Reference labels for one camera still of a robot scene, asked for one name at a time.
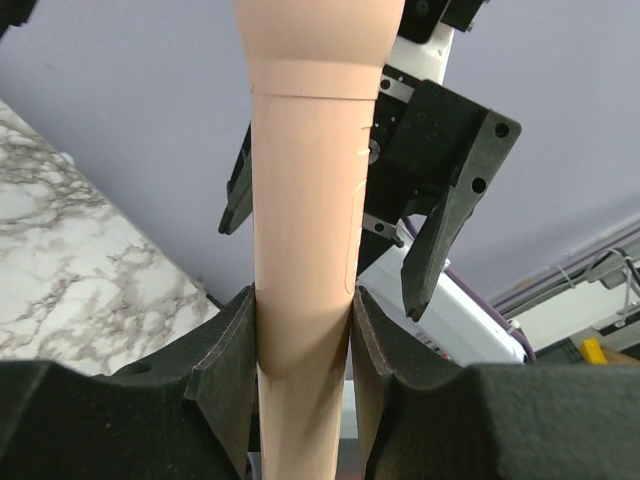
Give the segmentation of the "beige microphone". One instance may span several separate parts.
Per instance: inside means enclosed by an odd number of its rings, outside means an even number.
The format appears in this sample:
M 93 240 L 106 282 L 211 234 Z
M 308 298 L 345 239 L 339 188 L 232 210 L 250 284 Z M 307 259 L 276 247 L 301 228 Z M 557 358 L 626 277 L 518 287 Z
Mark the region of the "beige microphone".
M 400 1 L 238 1 L 266 479 L 331 479 L 369 139 Z

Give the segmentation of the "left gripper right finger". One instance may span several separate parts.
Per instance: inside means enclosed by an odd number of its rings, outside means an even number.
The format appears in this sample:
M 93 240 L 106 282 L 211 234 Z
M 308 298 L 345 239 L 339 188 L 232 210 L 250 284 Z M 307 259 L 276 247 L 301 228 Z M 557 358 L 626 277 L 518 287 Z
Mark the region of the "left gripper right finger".
M 636 367 L 480 364 L 430 350 L 364 288 L 352 359 L 367 479 L 635 479 Z

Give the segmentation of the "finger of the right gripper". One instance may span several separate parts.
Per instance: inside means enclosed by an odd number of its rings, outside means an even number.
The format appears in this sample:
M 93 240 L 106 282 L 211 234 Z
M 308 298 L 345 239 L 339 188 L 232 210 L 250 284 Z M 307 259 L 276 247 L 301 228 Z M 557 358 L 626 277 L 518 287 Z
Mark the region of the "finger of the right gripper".
M 251 126 L 248 126 L 233 171 L 226 184 L 227 204 L 218 232 L 232 235 L 253 211 Z

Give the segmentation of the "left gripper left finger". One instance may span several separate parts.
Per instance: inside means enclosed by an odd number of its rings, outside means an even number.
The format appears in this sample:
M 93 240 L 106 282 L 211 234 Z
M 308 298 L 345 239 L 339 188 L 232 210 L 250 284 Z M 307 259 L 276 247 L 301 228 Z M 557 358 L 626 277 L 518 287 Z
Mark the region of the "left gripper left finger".
M 241 479 L 253 414 L 255 298 L 110 376 L 1 365 L 5 479 Z

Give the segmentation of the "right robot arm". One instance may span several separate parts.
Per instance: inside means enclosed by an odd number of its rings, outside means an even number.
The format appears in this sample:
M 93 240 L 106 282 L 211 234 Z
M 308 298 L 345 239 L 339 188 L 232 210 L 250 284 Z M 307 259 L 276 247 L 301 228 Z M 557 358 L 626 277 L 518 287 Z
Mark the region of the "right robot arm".
M 477 1 L 238 1 L 254 100 L 320 100 L 364 111 L 367 180 L 358 271 L 373 290 L 400 265 L 403 312 L 461 364 L 524 362 L 519 330 L 447 271 L 448 253 L 518 139 L 519 123 L 443 86 L 456 32 Z

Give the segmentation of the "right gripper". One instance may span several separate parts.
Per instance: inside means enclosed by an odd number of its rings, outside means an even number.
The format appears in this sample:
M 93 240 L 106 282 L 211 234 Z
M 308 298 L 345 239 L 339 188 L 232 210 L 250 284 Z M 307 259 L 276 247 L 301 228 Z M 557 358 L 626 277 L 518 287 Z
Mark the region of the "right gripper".
M 451 245 L 522 133 L 519 122 L 443 85 L 453 39 L 471 30 L 481 6 L 406 2 L 376 101 L 358 271 L 406 244 L 401 220 L 424 216 L 401 268 L 404 310 L 415 322 Z

